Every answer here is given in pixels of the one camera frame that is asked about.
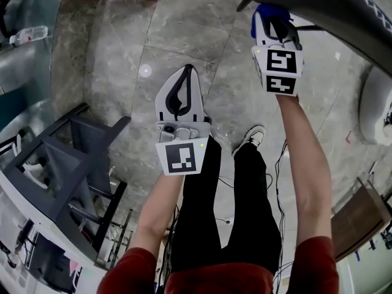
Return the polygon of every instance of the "red shirt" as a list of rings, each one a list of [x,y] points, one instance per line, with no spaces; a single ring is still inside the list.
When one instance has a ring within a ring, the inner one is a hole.
[[[98,294],[152,294],[157,260],[141,248],[129,249],[98,288]],[[271,294],[273,275],[250,263],[226,263],[177,272],[170,275],[166,293]],[[301,243],[295,252],[288,293],[338,294],[333,245],[319,236]]]

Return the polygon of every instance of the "person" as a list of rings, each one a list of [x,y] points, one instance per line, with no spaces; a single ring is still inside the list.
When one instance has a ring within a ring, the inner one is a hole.
[[[339,291],[331,239],[331,173],[298,99],[277,96],[290,153],[298,212],[297,247],[288,293]],[[166,293],[273,292],[281,236],[267,197],[266,165],[255,126],[233,152],[235,221],[221,249],[214,199],[221,147],[209,138],[202,171],[187,175],[171,247]],[[144,204],[130,249],[109,271],[98,294],[152,293],[162,237],[176,208],[183,176],[160,175]]]

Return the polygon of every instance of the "black pants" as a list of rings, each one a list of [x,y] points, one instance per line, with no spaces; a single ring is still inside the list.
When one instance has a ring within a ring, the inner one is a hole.
[[[172,271],[241,262],[260,265],[275,274],[281,236],[267,197],[266,165],[253,144],[245,144],[234,158],[235,221],[228,245],[221,249],[214,215],[221,151],[210,137],[202,172],[185,178],[171,249]]]

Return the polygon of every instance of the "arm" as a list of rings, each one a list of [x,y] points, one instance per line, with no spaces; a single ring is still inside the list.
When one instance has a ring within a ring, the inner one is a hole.
[[[331,173],[298,99],[277,95],[287,137],[298,213],[297,245],[331,237]]]
[[[130,248],[143,248],[158,258],[159,246],[173,216],[184,176],[161,174],[143,205]]]

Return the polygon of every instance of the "wooden panel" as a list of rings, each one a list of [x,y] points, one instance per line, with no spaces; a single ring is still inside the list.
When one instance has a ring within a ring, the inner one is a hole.
[[[332,239],[339,261],[356,251],[391,219],[374,188],[360,187],[349,202],[332,218]]]

